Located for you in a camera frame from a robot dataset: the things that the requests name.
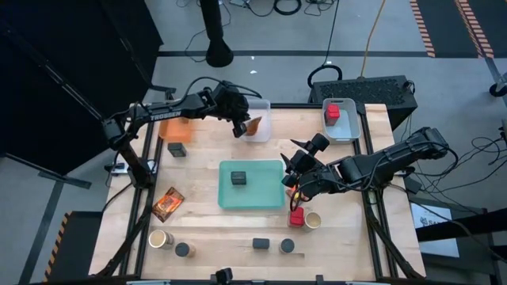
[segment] orange translucent block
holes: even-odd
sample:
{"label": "orange translucent block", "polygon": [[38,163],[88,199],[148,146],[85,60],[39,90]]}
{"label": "orange translucent block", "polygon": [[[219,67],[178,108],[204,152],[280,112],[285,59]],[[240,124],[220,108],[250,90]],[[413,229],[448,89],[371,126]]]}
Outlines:
{"label": "orange translucent block", "polygon": [[193,136],[192,120],[186,118],[163,120],[158,129],[158,136],[168,143],[190,143]]}

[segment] clear plastic bin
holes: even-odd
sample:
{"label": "clear plastic bin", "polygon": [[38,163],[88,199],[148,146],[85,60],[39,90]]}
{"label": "clear plastic bin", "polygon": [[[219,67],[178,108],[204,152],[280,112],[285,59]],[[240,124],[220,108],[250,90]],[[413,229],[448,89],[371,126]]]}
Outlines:
{"label": "clear plastic bin", "polygon": [[[324,111],[329,104],[336,104],[340,108],[340,118],[334,126],[326,126]],[[350,98],[328,98],[322,103],[322,125],[324,136],[331,143],[348,143],[360,137],[359,121],[357,119],[356,102]]]}

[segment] gray floor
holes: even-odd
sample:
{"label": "gray floor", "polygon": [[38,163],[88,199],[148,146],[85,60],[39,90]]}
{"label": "gray floor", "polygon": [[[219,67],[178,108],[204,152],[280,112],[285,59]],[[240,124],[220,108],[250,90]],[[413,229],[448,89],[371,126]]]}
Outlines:
{"label": "gray floor", "polygon": [[[187,7],[178,8],[172,0],[147,0],[166,43],[161,51],[184,50],[192,34],[203,28],[200,11],[196,3],[190,1]],[[271,0],[252,0],[252,7],[258,13],[264,13],[269,10],[271,3]],[[363,50],[379,4],[380,0],[341,0],[332,49]],[[248,10],[231,5],[228,7],[232,22],[224,29],[225,39],[235,50],[326,49],[334,8],[324,12],[321,17],[300,12],[293,17],[274,13],[260,19]],[[223,8],[222,11],[223,21],[226,22],[227,14]],[[207,46],[206,36],[200,35],[189,50],[203,51]],[[408,0],[387,2],[372,38],[371,50],[424,51]],[[177,87],[177,96],[180,96],[194,78],[208,75],[249,86],[272,102],[305,102],[310,91],[306,85],[307,75],[322,61],[323,57],[237,56],[230,66],[214,69],[206,63],[194,63],[185,57],[161,57],[155,67],[153,83]],[[329,61],[342,68],[344,78],[356,78],[360,74],[360,57],[331,57]],[[507,59],[495,59],[495,63],[500,72],[507,71]],[[368,59],[366,77],[397,74],[404,74],[416,83],[419,108],[413,114],[412,131],[422,126],[437,127],[458,154],[471,149],[470,141],[474,137],[499,137],[497,128],[500,120],[507,116],[507,108],[501,98],[493,98],[487,93],[493,79],[483,59]],[[333,72],[324,72],[315,80],[334,78],[336,74]],[[200,82],[195,90],[214,85],[213,82]],[[161,99],[160,94],[151,92],[146,97],[147,101]],[[395,131],[395,138],[400,139],[403,131],[404,125]],[[484,177],[499,165],[487,165],[493,157],[494,154],[476,155],[472,161],[446,177],[440,183],[441,187]],[[105,152],[71,173],[73,177],[92,181],[93,186],[90,190],[65,186],[33,273],[33,282],[42,280],[63,213],[71,210],[97,211],[104,205],[107,189],[104,185],[106,173],[102,166],[110,159],[112,152]],[[421,166],[426,172],[437,173],[449,162],[422,162]],[[0,160],[0,181],[0,221],[7,229],[0,234],[0,241],[4,245],[0,247],[0,283],[11,284],[19,280],[54,183],[38,177],[37,171],[6,158]],[[507,204],[507,194],[503,192],[505,182],[505,169],[500,169],[490,179],[450,191],[448,195],[468,206],[495,210]],[[497,234],[495,240],[506,243],[507,237]],[[487,283],[483,275],[431,266],[427,269],[431,278]]]}

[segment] orange striped tape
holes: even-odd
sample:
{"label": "orange striped tape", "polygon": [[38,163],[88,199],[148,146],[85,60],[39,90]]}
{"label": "orange striped tape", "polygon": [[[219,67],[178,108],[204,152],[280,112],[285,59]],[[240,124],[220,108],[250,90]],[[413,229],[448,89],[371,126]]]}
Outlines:
{"label": "orange striped tape", "polygon": [[410,7],[412,8],[412,12],[414,13],[415,21],[417,23],[417,27],[419,28],[419,33],[421,34],[422,42],[424,43],[426,48],[426,53],[428,54],[429,57],[434,58],[435,48],[433,48],[433,44],[431,43],[431,39],[429,38],[428,29],[426,29],[425,21],[422,18],[417,0],[410,0]]}
{"label": "orange striped tape", "polygon": [[481,28],[481,25],[477,21],[477,18],[475,17],[474,11],[472,11],[468,0],[455,0],[455,3],[458,6],[459,12],[461,13],[463,22],[467,26],[468,34],[474,42],[475,47],[478,49],[479,57],[483,57],[484,54],[486,54],[486,57],[493,58],[493,49],[491,48],[490,43],[488,42],[488,39],[486,38],[486,35]]}
{"label": "orange striped tape", "polygon": [[69,220],[69,216],[71,216],[72,211],[65,213],[63,215],[62,223],[60,224],[60,228],[58,230],[58,234],[56,234],[55,246],[53,246],[53,250],[51,251],[51,255],[49,257],[48,266],[46,267],[46,271],[44,272],[44,277],[42,282],[47,282],[49,280],[49,276],[51,275],[51,269],[53,264],[55,264],[56,253],[58,253],[58,248],[60,247],[60,243],[62,242],[63,233],[65,232],[65,226]]}

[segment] yellow cable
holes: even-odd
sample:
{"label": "yellow cable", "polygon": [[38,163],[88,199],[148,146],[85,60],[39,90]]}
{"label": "yellow cable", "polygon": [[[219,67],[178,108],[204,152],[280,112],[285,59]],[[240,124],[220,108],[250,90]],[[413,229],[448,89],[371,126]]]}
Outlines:
{"label": "yellow cable", "polygon": [[368,37],[368,42],[366,43],[366,49],[364,50],[363,57],[363,67],[361,67],[361,77],[363,76],[364,67],[366,66],[366,58],[368,57],[368,49],[370,48],[370,40],[372,39],[373,32],[375,31],[375,27],[377,26],[377,21],[379,21],[380,14],[382,13],[383,5],[386,4],[386,0],[382,0],[382,4],[380,5],[379,12],[377,13],[377,18],[375,19],[375,23],[373,23],[372,30],[370,31],[370,36]]}

